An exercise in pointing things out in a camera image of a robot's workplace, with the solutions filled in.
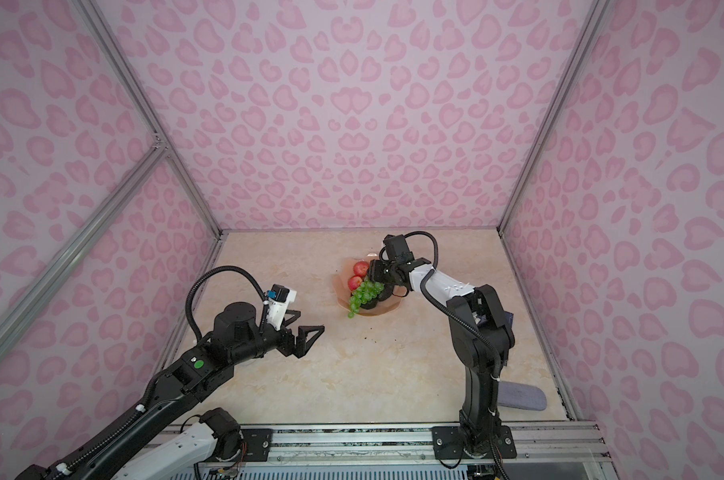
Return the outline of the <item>diagonal aluminium frame bar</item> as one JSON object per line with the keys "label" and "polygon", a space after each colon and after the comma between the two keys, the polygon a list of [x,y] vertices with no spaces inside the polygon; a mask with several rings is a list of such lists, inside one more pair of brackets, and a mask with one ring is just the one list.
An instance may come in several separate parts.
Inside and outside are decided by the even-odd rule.
{"label": "diagonal aluminium frame bar", "polygon": [[158,141],[0,317],[0,365],[166,157]]}

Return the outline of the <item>purple grey pad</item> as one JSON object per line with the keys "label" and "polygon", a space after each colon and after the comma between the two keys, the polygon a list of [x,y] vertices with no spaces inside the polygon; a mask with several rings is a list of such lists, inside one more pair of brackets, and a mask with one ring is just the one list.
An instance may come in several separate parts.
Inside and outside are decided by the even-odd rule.
{"label": "purple grey pad", "polygon": [[510,381],[498,383],[497,403],[501,407],[525,411],[544,411],[548,406],[546,395],[539,387]]}

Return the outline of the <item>red apple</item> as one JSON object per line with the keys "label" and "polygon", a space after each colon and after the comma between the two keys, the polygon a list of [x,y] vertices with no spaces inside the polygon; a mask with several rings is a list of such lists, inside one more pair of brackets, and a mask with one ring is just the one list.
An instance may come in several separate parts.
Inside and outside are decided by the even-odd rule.
{"label": "red apple", "polygon": [[367,261],[358,261],[353,265],[353,273],[355,276],[365,278],[368,274],[370,264]]}
{"label": "red apple", "polygon": [[364,278],[358,275],[352,276],[347,281],[347,286],[351,292],[356,291],[364,282]]}

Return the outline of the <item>red apple front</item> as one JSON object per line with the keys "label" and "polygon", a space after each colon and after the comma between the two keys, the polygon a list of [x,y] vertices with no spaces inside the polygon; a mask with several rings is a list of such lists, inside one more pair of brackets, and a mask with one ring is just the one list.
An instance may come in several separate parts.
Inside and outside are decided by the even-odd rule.
{"label": "red apple front", "polygon": [[364,282],[364,278],[358,275],[352,276],[347,281],[347,286],[351,292],[356,291]]}

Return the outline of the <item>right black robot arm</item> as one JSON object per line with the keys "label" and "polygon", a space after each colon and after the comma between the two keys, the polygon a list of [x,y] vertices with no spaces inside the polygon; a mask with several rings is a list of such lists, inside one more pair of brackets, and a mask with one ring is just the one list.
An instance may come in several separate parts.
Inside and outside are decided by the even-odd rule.
{"label": "right black robot arm", "polygon": [[382,257],[369,270],[371,279],[386,288],[417,293],[444,315],[452,347],[465,369],[464,401],[456,427],[433,433],[435,457],[442,461],[517,457],[511,429],[499,413],[499,387],[515,336],[497,291],[473,286],[438,269],[436,238],[425,231],[388,235]]}

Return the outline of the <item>dark avocado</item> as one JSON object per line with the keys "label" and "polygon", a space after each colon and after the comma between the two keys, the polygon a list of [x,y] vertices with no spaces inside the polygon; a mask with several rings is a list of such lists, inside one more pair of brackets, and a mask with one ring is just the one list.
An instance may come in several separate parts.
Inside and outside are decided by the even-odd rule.
{"label": "dark avocado", "polygon": [[371,310],[375,308],[379,303],[379,298],[377,296],[371,298],[369,301],[362,303],[360,305],[360,308],[363,310]]}
{"label": "dark avocado", "polygon": [[377,299],[379,302],[385,302],[389,298],[393,296],[394,290],[396,286],[387,284],[384,286],[383,290],[378,294]]}

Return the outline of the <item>green grape bunch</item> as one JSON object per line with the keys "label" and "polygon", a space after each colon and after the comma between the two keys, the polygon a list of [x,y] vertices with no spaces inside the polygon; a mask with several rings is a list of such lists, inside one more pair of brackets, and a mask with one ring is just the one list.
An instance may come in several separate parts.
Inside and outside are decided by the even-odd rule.
{"label": "green grape bunch", "polygon": [[363,284],[354,292],[351,292],[349,298],[348,317],[353,318],[361,310],[360,305],[369,301],[371,298],[378,296],[383,290],[384,284],[364,279]]}

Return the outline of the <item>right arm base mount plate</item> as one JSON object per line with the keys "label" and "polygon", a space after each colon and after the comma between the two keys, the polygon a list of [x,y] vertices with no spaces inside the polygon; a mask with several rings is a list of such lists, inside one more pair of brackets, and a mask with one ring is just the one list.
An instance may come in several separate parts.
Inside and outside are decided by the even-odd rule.
{"label": "right arm base mount plate", "polygon": [[493,460],[499,454],[501,460],[516,459],[518,452],[508,426],[497,427],[488,440],[473,441],[460,426],[436,426],[430,429],[434,457],[437,460]]}

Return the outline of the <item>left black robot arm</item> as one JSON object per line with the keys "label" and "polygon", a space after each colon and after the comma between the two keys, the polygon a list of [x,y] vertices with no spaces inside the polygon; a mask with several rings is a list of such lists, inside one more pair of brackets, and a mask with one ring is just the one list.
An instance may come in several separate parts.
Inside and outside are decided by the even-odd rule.
{"label": "left black robot arm", "polygon": [[256,324],[256,308],[232,303],[213,330],[170,366],[155,374],[142,397],[91,440],[48,466],[31,465],[19,479],[110,479],[178,417],[231,380],[235,366],[271,350],[301,358],[325,327],[301,326],[298,333]]}

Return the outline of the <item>pink flower-shaped fruit bowl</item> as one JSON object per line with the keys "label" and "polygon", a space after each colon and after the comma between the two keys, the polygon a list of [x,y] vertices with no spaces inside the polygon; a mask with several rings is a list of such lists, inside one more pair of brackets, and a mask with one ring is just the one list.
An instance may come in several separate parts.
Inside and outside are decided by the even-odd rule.
{"label": "pink flower-shaped fruit bowl", "polygon": [[403,300],[403,287],[385,286],[370,278],[371,262],[377,259],[376,255],[346,258],[332,278],[337,303],[348,318],[382,315],[396,309]]}

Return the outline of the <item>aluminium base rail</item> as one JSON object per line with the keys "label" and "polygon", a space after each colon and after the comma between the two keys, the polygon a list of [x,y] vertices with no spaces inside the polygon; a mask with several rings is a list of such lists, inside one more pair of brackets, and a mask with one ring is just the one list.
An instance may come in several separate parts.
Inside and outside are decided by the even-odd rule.
{"label": "aluminium base rail", "polygon": [[[614,479],[613,459],[593,422],[509,423],[512,479]],[[185,467],[179,479],[496,479],[491,457],[439,460],[448,423],[273,424],[267,457]]]}

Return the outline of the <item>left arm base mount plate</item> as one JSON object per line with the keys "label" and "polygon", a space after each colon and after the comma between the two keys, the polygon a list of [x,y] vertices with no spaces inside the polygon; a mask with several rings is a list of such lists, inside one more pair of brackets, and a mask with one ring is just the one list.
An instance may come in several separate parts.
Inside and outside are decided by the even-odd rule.
{"label": "left arm base mount plate", "polygon": [[244,463],[267,462],[274,430],[270,428],[244,428],[241,435],[243,454],[240,456],[240,461]]}

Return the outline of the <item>dark blue booklet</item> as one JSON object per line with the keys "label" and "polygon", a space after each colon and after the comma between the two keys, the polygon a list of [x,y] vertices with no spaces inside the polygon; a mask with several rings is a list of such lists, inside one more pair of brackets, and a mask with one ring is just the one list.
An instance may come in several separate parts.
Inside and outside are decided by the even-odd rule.
{"label": "dark blue booklet", "polygon": [[509,311],[505,311],[504,314],[506,317],[506,331],[507,331],[507,336],[508,336],[508,348],[507,348],[507,353],[506,353],[504,363],[507,364],[508,358],[509,358],[509,352],[515,346],[516,339],[515,339],[515,335],[514,335],[514,331],[513,331],[514,314]]}

